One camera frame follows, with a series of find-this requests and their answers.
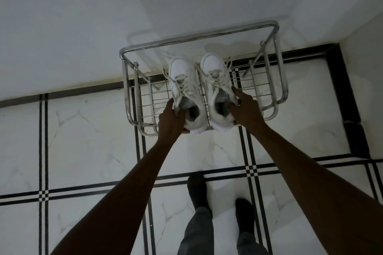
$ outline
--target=sock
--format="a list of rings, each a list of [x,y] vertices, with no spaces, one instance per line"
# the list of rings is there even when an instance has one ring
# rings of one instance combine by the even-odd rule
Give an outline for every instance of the sock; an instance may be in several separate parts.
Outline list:
[[[236,199],[236,217],[239,233],[249,232],[254,235],[253,205],[246,199]]]
[[[189,176],[188,190],[194,209],[197,210],[199,207],[205,207],[213,215],[208,204],[207,187],[202,172],[194,172]]]

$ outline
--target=person's left hand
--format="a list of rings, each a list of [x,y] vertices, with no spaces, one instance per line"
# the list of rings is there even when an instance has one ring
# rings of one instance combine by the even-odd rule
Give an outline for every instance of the person's left hand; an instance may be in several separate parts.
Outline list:
[[[157,143],[165,143],[173,145],[181,133],[187,133],[184,129],[185,110],[180,110],[178,117],[175,116],[173,106],[173,98],[167,103],[164,112],[160,114],[158,122],[158,140]]]

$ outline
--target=gray pants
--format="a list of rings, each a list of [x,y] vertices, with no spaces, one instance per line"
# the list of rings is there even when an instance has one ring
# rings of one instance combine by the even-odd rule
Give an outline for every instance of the gray pants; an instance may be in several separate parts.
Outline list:
[[[269,255],[266,248],[256,242],[253,234],[243,232],[237,241],[238,255]],[[199,207],[185,230],[178,255],[213,255],[214,229],[209,210]]]

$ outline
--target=hand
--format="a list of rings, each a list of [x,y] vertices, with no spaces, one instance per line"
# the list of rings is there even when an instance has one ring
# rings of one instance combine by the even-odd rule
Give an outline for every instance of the hand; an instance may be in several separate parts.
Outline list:
[[[261,110],[259,109],[258,102],[250,95],[243,93],[235,87],[233,87],[232,90],[241,100],[239,106],[236,106],[234,103],[230,103],[228,106],[235,120],[249,131],[267,127]]]
[[[185,110],[180,110],[178,117],[172,109],[173,98],[167,103],[164,112],[160,114],[158,122],[158,140],[157,143],[173,145],[177,138],[184,131]]]

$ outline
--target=metal rack frame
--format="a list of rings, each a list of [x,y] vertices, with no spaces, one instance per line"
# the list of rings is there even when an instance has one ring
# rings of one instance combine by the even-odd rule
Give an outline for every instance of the metal rack frame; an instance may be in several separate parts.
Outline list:
[[[206,38],[213,38],[213,37],[217,37],[217,36],[230,35],[233,33],[240,33],[240,32],[244,32],[244,31],[256,30],[256,29],[260,29],[260,28],[268,28],[268,27],[272,27],[272,31],[264,41],[261,41],[261,43],[260,43],[261,49],[257,53],[250,54],[250,55],[244,55],[244,56],[229,57],[229,58],[225,59],[225,61],[228,65],[228,69],[229,69],[229,72],[231,74],[232,82],[239,89],[245,90],[244,88],[239,87],[239,85],[241,84],[241,78],[246,77],[246,75],[249,74],[249,72],[250,72],[252,78],[247,79],[247,80],[252,80],[253,85],[250,87],[247,87],[246,90],[250,90],[250,89],[255,90],[255,95],[253,97],[255,97],[257,99],[262,112],[267,110],[267,109],[273,108],[273,113],[270,116],[266,117],[265,120],[270,120],[270,119],[274,118],[278,113],[278,104],[284,103],[288,97],[288,84],[287,84],[287,78],[286,78],[285,70],[283,67],[283,59],[282,59],[282,54],[281,54],[281,49],[280,49],[279,38],[278,38],[278,34],[277,34],[278,30],[279,30],[278,22],[277,21],[264,21],[264,22],[256,22],[256,23],[246,24],[246,25],[233,26],[233,27],[224,28],[224,29],[220,29],[220,30],[207,31],[207,32],[193,34],[193,35],[186,35],[186,36],[181,36],[181,37],[176,37],[176,38],[170,38],[170,39],[165,39],[165,40],[160,40],[160,41],[153,41],[150,43],[131,45],[131,46],[126,46],[126,47],[122,48],[119,51],[119,56],[122,60],[125,111],[126,111],[127,119],[130,122],[130,124],[137,126],[139,132],[144,136],[147,136],[147,137],[157,136],[158,131],[157,131],[156,118],[159,115],[159,113],[156,114],[155,112],[156,112],[156,110],[163,108],[163,107],[156,108],[155,105],[165,103],[166,101],[154,103],[155,99],[153,98],[153,95],[156,93],[167,92],[167,97],[163,98],[161,100],[169,99],[170,98],[170,95],[169,95],[170,90],[167,87],[167,81],[165,79],[160,81],[160,82],[151,82],[150,74],[148,74],[148,76],[143,74],[138,69],[138,63],[137,62],[132,63],[125,56],[125,53],[129,53],[129,52],[133,52],[133,51],[146,50],[146,49],[150,49],[150,48],[158,48],[158,47],[168,46],[168,45],[176,45],[179,43],[186,43],[189,41],[203,40]],[[277,57],[277,64],[278,64],[278,71],[279,71],[279,78],[280,78],[280,84],[281,84],[281,93],[282,94],[281,94],[281,97],[279,99],[277,99],[277,97],[276,97],[275,86],[274,86],[273,78],[272,78],[271,72],[270,72],[270,62],[268,59],[268,53],[266,51],[266,45],[271,40],[273,41],[273,45],[275,48],[275,53],[276,53],[276,57]],[[258,62],[258,59],[261,56],[264,57],[264,61]],[[240,66],[233,66],[233,60],[242,59],[242,58],[249,58],[249,57],[254,57],[254,58],[250,59],[248,64],[240,65]],[[262,64],[265,67],[265,71],[260,72],[260,73],[254,72],[255,67],[262,65]],[[128,66],[130,68],[132,68],[134,71],[134,85],[129,84]],[[256,84],[256,81],[254,78],[255,75],[262,74],[262,73],[266,74],[268,82],[263,83],[263,84]],[[142,78],[146,82],[145,85],[148,86],[148,93],[144,94],[144,95],[149,96],[149,104],[148,105],[142,105],[141,86],[143,84],[139,83],[140,78]],[[158,85],[160,85],[161,83],[166,84],[166,87],[167,87],[166,90],[160,90],[160,88],[158,88]],[[259,89],[257,88],[261,85],[268,85],[270,93],[261,94],[259,92]],[[131,88],[134,88],[135,101],[131,101],[131,96],[130,96],[130,89]],[[205,104],[205,108],[207,111],[207,102],[206,102],[206,99],[204,97],[204,89],[201,85],[199,88],[201,91],[201,95],[204,99],[204,104]],[[271,103],[268,105],[263,105],[262,104],[262,96],[266,96],[266,95],[271,96]],[[136,106],[136,114],[137,114],[136,120],[134,120],[132,118],[131,102],[135,103],[135,106]],[[143,113],[142,109],[143,109],[143,107],[147,107],[147,106],[151,106],[151,112],[150,112],[150,115],[144,116],[142,114]],[[151,117],[150,123],[144,122],[144,118],[150,118],[150,117]],[[152,128],[153,133],[145,132],[145,127]]]

